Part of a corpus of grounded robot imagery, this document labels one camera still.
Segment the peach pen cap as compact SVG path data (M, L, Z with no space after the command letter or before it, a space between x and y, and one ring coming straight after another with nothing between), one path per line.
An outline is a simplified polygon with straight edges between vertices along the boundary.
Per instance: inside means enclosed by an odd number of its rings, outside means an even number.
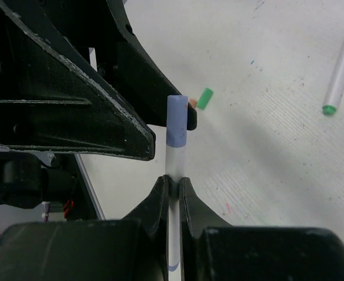
M193 98L189 99L189 105L192 107L192 108L196 108L196 104L197 104L197 101Z

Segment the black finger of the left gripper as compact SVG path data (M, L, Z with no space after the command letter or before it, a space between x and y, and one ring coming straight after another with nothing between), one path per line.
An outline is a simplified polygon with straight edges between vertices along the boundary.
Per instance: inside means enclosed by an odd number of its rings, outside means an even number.
M114 43L113 87L149 125L166 126L167 98L181 95L135 36L122 1L107 1L118 38Z

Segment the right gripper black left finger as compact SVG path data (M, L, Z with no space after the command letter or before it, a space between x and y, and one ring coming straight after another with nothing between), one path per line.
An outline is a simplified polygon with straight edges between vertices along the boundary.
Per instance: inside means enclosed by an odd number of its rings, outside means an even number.
M0 280L167 280L169 177L120 220L33 222L0 237Z

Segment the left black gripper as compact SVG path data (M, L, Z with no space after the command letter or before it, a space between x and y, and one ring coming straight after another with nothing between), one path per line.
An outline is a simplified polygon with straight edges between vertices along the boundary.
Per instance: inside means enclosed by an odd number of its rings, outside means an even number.
M81 157L151 160L155 134L136 109L134 46L121 1L0 1L0 205L67 220L103 213Z

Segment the light green cap marker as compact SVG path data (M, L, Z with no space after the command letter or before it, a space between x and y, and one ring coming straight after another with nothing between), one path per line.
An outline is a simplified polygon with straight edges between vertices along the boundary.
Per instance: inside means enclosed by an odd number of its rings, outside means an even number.
M336 113L344 92L344 41L338 55L335 68L329 83L325 100L322 106L322 113L332 116Z

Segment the lavender cap marker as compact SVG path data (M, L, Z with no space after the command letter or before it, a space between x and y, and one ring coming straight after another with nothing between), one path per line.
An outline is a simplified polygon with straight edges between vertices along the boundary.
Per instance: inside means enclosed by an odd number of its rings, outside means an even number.
M170 177L168 195L168 272L180 266L179 185L185 174L188 97L170 95L167 99L165 173Z

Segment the light green pen cap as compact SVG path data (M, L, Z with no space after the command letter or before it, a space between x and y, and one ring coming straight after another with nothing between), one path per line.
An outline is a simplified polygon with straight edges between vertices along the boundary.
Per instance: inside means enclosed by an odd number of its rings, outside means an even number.
M205 88L204 91L202 92L199 100L197 101L196 106L199 109L205 109L207 104L209 103L212 95L213 95L213 91L209 88Z

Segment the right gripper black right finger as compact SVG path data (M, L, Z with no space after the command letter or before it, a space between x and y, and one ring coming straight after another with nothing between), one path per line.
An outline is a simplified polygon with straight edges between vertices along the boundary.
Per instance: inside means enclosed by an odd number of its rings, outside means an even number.
M230 225L180 181L183 280L344 280L344 243L314 227Z

